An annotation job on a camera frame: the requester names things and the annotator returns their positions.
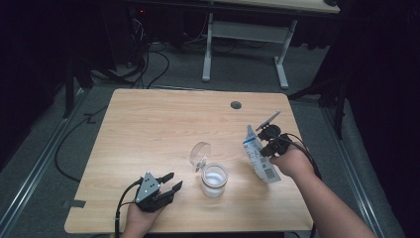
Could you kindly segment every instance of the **hand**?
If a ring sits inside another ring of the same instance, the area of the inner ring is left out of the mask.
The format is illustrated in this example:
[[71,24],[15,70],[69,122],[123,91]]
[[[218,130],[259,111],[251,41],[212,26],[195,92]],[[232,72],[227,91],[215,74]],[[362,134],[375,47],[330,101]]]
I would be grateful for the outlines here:
[[313,167],[308,158],[306,158],[302,151],[293,145],[288,147],[287,152],[284,155],[271,157],[269,162],[278,166],[285,176],[289,176],[292,179],[308,173],[314,174]]
[[122,238],[139,238],[145,236],[152,229],[164,208],[165,206],[153,213],[142,212],[135,203],[131,203],[127,211],[126,228]]

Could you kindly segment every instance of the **white packet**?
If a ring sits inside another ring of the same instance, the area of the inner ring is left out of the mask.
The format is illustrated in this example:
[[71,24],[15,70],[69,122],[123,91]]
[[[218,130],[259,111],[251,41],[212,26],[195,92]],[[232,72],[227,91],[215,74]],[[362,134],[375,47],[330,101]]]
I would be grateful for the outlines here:
[[269,162],[269,157],[264,157],[260,153],[260,150],[263,149],[263,145],[260,140],[257,139],[257,135],[251,125],[248,126],[247,139],[244,141],[243,145],[250,158],[251,164],[254,166],[254,170],[260,179],[266,183],[281,180],[274,166]]

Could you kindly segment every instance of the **human arm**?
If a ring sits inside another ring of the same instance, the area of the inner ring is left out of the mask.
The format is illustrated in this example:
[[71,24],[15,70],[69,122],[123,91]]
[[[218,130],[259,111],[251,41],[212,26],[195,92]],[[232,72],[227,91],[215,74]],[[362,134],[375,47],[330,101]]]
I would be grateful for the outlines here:
[[126,228],[121,238],[144,237],[154,226],[164,207],[155,212],[142,212],[140,208],[131,203],[127,211]]
[[295,181],[321,237],[374,237],[347,204],[315,175],[305,154],[295,146],[290,145],[284,155],[270,162]]

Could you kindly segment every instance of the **gray carpet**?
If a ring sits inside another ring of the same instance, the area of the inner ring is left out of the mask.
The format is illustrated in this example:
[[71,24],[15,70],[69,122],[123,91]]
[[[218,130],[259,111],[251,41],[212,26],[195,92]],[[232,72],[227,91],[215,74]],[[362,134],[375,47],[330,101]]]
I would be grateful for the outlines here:
[[[155,50],[162,45],[154,46]],[[220,47],[216,51],[229,50]],[[326,50],[308,51],[305,47],[291,48],[284,62],[289,80],[289,89],[282,90],[276,76],[272,58],[258,54],[245,54],[247,47],[237,48],[228,54],[213,55],[212,78],[209,82],[201,81],[203,49],[183,48],[182,51],[167,47],[162,54],[169,59],[168,71],[152,86],[171,89],[174,87],[196,88],[224,91],[282,92],[291,94],[310,85]],[[144,85],[158,76],[166,67],[165,59],[156,53],[150,53],[148,71],[143,77]],[[86,98],[80,104],[67,126],[69,129],[86,119],[85,113],[94,113],[106,106],[115,88],[124,87],[108,81],[95,80],[95,86],[83,95]],[[317,161],[324,182],[361,217],[361,205],[357,200],[352,183],[346,174],[343,153],[344,145],[358,179],[365,189],[382,237],[404,237],[395,220],[386,197],[378,183],[368,161],[367,153],[358,129],[353,121],[351,108],[346,105],[343,124],[344,140],[337,142],[328,120],[330,110],[319,108],[316,96],[291,101],[292,109],[299,126],[302,139],[307,143]],[[52,137],[55,129],[62,122],[64,112],[63,89],[57,94],[54,105],[33,126],[31,134],[19,151],[0,174],[2,190],[0,211],[5,214],[20,187],[36,164],[43,149]],[[66,138],[58,151],[58,163],[69,175],[81,178],[99,131],[105,110],[93,117],[95,123],[82,123]],[[74,235],[65,233],[63,226],[68,213],[65,201],[72,199],[78,183],[64,177],[56,169],[53,158],[35,190],[29,197],[22,212],[14,223],[9,237],[92,237],[94,234]],[[300,237],[309,237],[308,232],[298,232]],[[295,237],[286,233],[286,237]]]

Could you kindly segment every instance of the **person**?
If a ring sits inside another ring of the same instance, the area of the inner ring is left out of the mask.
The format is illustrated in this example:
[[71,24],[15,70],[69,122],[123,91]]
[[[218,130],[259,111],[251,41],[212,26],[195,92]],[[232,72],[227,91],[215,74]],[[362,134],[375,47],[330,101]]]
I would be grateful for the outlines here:
[[[290,145],[284,155],[269,161],[294,180],[321,237],[375,237],[347,204],[315,175],[309,160],[298,148]],[[164,207],[155,213],[145,213],[136,204],[130,204],[122,237],[145,236],[163,210]]]

